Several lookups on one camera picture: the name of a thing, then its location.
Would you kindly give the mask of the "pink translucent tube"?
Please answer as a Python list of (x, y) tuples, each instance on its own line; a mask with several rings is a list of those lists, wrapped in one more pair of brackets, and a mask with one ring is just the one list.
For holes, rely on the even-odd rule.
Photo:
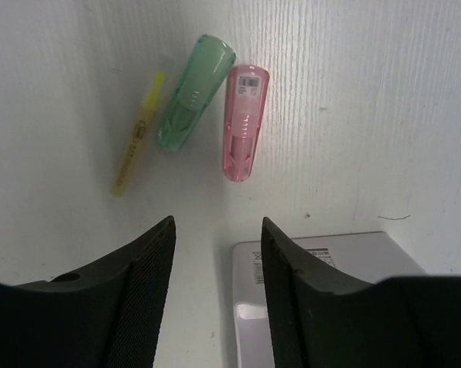
[(250, 64), (233, 67), (227, 78), (223, 172), (232, 182), (252, 173), (269, 80), (266, 69)]

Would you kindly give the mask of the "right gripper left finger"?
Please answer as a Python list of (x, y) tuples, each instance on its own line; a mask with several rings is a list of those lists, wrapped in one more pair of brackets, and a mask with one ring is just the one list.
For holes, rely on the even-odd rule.
[(168, 216), (51, 281), (17, 286), (13, 367), (152, 367), (173, 266)]

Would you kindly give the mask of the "yellow marker pen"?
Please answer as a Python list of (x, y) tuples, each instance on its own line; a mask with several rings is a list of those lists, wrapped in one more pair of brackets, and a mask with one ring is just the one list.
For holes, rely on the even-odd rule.
[(147, 141), (148, 130), (159, 110), (160, 97), (167, 74), (167, 71), (157, 71), (143, 95), (126, 149), (110, 188), (110, 194), (114, 197), (121, 197), (127, 191), (137, 161)]

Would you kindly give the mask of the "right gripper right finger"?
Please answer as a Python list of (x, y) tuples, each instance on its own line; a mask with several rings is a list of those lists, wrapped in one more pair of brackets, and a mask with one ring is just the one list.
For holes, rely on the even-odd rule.
[(373, 286), (299, 247), (271, 219), (261, 237), (277, 367), (380, 367)]

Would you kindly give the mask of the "green translucent tube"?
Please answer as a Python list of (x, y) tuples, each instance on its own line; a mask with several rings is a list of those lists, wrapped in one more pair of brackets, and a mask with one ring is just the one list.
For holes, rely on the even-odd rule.
[(165, 150), (183, 147), (235, 60), (234, 50), (222, 39), (210, 34), (198, 38), (160, 118), (156, 138)]

